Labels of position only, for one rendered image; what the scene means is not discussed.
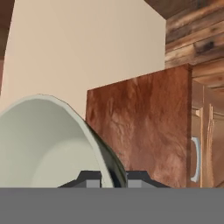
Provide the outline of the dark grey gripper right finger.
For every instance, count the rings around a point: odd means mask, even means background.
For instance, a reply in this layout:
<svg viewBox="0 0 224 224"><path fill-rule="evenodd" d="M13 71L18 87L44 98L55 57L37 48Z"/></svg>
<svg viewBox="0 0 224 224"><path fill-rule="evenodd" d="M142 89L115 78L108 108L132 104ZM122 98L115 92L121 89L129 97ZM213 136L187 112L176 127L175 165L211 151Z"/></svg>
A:
<svg viewBox="0 0 224 224"><path fill-rule="evenodd" d="M128 188L167 188L160 182L151 179L147 171L127 171Z"/></svg>

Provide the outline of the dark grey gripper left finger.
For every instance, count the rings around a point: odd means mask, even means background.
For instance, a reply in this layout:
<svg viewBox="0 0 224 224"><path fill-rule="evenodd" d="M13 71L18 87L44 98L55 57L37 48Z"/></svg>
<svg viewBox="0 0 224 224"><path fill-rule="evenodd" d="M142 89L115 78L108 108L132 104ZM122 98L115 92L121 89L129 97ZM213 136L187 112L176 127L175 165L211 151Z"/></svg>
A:
<svg viewBox="0 0 224 224"><path fill-rule="evenodd" d="M100 171L81 171L77 179L65 183L60 187L101 188L102 174Z"/></svg>

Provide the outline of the pale green bowl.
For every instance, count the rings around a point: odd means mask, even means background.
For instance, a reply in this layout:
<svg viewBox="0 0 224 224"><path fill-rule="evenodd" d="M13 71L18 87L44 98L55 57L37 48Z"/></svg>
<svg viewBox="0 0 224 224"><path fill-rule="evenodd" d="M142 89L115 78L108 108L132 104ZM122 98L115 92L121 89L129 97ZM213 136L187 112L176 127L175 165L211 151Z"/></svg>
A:
<svg viewBox="0 0 224 224"><path fill-rule="evenodd" d="M36 94L0 112L0 187L60 187L81 171L127 185L117 155L66 102Z"/></svg>

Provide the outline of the light wooden cabinet door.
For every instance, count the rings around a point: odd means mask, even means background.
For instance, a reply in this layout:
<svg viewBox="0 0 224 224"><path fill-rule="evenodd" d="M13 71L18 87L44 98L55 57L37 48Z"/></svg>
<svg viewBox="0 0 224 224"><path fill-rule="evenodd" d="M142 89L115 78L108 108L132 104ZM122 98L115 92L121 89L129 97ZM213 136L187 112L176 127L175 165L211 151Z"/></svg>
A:
<svg viewBox="0 0 224 224"><path fill-rule="evenodd" d="M224 96L192 82L191 137L200 142L199 181L191 187L224 188Z"/></svg>

